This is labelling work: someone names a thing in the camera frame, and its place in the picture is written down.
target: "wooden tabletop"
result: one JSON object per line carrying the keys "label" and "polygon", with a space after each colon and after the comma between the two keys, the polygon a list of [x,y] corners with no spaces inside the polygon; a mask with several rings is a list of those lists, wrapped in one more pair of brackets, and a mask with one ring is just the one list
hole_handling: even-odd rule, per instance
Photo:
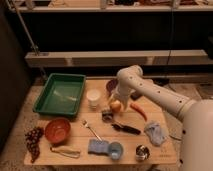
{"label": "wooden tabletop", "polygon": [[[51,144],[43,136],[40,140],[40,156],[34,165],[135,165],[135,164],[175,164],[177,162],[176,152],[174,150],[170,137],[160,146],[153,146],[148,136],[143,132],[144,127],[150,121],[158,122],[167,132],[168,129],[162,110],[159,106],[145,97],[141,97],[136,102],[140,104],[147,114],[148,121],[145,122],[143,117],[133,111],[129,106],[126,111],[115,115],[115,120],[123,124],[136,127],[141,130],[140,135],[133,135],[125,132],[115,131],[110,123],[104,123],[101,119],[101,110],[108,107],[108,92],[106,91],[106,83],[108,80],[87,80],[83,97],[81,100],[79,112],[76,119],[70,120],[71,133],[69,139],[63,144],[81,150],[78,159],[61,156],[50,151]],[[89,107],[86,99],[86,92],[89,89],[96,88],[102,92],[99,106],[94,110]],[[40,116],[38,125],[45,127],[53,117]],[[108,156],[88,154],[88,144],[90,139],[96,139],[92,132],[82,125],[82,119],[87,120],[91,127],[98,135],[109,142],[120,142],[124,148],[123,156],[120,160],[114,162]],[[150,157],[143,162],[135,159],[135,150],[138,145],[145,145],[150,150]],[[24,164],[31,165],[31,156],[26,153]]]}

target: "grapes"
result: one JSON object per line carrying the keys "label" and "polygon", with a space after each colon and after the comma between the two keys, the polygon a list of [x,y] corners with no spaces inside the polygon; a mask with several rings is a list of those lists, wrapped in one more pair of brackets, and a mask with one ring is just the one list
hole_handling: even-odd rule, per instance
{"label": "grapes", "polygon": [[34,163],[35,160],[39,157],[39,140],[44,134],[44,129],[41,127],[35,127],[25,134],[25,141],[27,150],[31,154],[31,163]]}

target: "grey cloth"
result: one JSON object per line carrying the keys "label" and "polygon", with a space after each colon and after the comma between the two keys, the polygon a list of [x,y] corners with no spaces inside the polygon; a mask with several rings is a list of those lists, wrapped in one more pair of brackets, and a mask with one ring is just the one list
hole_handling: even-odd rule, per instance
{"label": "grey cloth", "polygon": [[105,140],[90,139],[88,153],[108,155],[109,142]]}
{"label": "grey cloth", "polygon": [[166,141],[166,133],[157,122],[152,121],[148,123],[144,128],[144,132],[155,146],[160,146]]}

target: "green tray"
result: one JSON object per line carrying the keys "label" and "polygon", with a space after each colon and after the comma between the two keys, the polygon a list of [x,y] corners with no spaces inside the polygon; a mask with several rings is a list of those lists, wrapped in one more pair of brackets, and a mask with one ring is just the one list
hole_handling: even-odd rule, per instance
{"label": "green tray", "polygon": [[33,111],[42,115],[75,117],[84,91],[86,76],[53,73],[34,104]]}

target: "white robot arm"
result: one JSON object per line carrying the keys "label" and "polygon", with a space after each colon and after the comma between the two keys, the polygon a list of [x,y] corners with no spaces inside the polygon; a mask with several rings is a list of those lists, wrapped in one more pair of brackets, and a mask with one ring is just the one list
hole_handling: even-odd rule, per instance
{"label": "white robot arm", "polygon": [[117,73],[115,99],[127,104],[131,90],[137,90],[183,122],[180,171],[213,170],[213,100],[195,101],[142,79],[137,66]]}

